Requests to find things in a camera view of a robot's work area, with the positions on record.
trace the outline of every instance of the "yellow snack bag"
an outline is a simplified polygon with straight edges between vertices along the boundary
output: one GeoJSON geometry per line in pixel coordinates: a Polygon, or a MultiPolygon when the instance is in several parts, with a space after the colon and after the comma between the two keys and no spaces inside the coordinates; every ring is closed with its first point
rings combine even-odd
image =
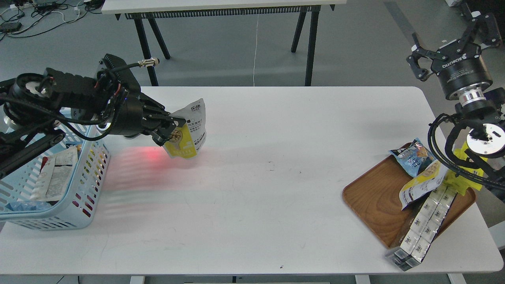
{"type": "Polygon", "coordinates": [[[172,116],[184,118],[186,123],[171,133],[163,147],[171,158],[189,159],[196,156],[207,138],[204,100],[199,99],[173,112],[172,116]]]}
{"type": "Polygon", "coordinates": [[[187,124],[176,128],[171,135],[171,138],[164,145],[165,150],[170,157],[182,157],[189,159],[196,156],[196,148],[189,133],[187,124]]]}

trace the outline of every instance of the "white table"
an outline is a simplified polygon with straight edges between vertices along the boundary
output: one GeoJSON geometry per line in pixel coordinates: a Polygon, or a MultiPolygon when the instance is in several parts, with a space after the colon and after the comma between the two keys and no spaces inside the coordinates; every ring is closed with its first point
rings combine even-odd
{"type": "MultiPolygon", "coordinates": [[[[108,136],[112,159],[87,228],[7,223],[0,274],[401,273],[343,188],[425,135],[415,87],[144,87],[176,110],[203,97],[207,141],[169,159],[150,137],[108,136]]],[[[503,261],[472,205],[408,273],[491,272],[503,261]]]]}
{"type": "MultiPolygon", "coordinates": [[[[311,26],[309,33],[309,48],[307,54],[307,68],[305,72],[305,86],[312,84],[312,69],[316,48],[317,25],[321,5],[344,4],[347,0],[106,0],[102,7],[104,14],[116,14],[117,19],[125,14],[127,19],[135,21],[138,39],[144,58],[150,58],[151,53],[145,35],[142,19],[147,19],[160,45],[165,59],[170,59],[170,53],[156,23],[156,18],[229,16],[272,13],[299,12],[298,23],[294,33],[291,52],[295,53],[301,30],[307,12],[311,12],[311,26]]],[[[158,86],[158,79],[153,67],[148,67],[151,85],[158,86]]]]}

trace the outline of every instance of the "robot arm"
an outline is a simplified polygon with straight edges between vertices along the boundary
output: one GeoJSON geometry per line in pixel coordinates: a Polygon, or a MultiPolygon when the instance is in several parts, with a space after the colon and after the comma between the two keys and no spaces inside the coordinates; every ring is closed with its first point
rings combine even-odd
{"type": "Polygon", "coordinates": [[[157,63],[151,58],[127,65],[121,58],[106,54],[96,78],[46,68],[43,75],[25,73],[0,82],[0,105],[5,121],[14,129],[0,132],[0,178],[63,140],[65,133],[55,129],[60,123],[85,140],[108,134],[144,134],[162,146],[186,121],[171,116],[163,105],[143,94],[129,70],[157,63]],[[60,113],[62,108],[71,108],[71,118],[60,113]],[[101,135],[86,137],[70,123],[96,125],[101,135]],[[38,134],[43,136],[35,140],[38,134]]]}
{"type": "Polygon", "coordinates": [[[421,47],[416,34],[412,54],[407,57],[414,75],[426,81],[431,75],[438,77],[445,98],[458,101],[453,115],[441,114],[430,124],[428,144],[434,156],[446,167],[469,180],[485,185],[488,189],[505,190],[505,167],[493,169],[483,158],[505,156],[505,121],[501,119],[501,105],[505,103],[505,90],[497,88],[484,92],[492,85],[491,77],[481,58],[482,50],[497,47],[501,37],[494,16],[490,14],[472,18],[460,39],[455,39],[441,46],[437,51],[421,47]],[[482,43],[474,43],[477,34],[482,43]],[[430,59],[431,72],[420,67],[421,57],[430,59]],[[447,137],[445,154],[435,140],[436,128],[442,122],[451,122],[454,128],[447,137]],[[452,152],[456,138],[465,128],[470,128],[467,135],[469,160],[462,160],[452,152]],[[481,168],[488,177],[480,177],[461,167],[481,168]]]}

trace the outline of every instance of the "basket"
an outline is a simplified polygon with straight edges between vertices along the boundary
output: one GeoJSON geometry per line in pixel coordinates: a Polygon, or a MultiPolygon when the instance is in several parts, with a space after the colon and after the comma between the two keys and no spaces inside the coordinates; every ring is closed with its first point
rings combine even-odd
{"type": "MultiPolygon", "coordinates": [[[[88,137],[99,134],[95,126],[73,126],[88,137]]],[[[110,153],[101,140],[85,141],[64,125],[58,128],[66,134],[59,144],[0,180],[0,221],[30,229],[63,230],[84,228],[93,220],[110,153]],[[9,202],[30,200],[42,158],[66,149],[68,144],[82,144],[82,148],[63,198],[46,210],[11,211],[6,208],[9,202]]]]}

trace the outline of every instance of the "wooden tray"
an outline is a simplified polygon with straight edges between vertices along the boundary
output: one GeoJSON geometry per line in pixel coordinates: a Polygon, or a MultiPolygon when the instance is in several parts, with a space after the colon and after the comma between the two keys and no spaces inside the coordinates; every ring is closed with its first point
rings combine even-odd
{"type": "MultiPolygon", "coordinates": [[[[342,192],[347,205],[388,248],[412,211],[410,207],[401,210],[398,197],[401,188],[411,179],[391,155],[346,186],[342,192]]],[[[467,189],[465,196],[458,194],[438,235],[476,199],[472,188],[467,189]]]]}

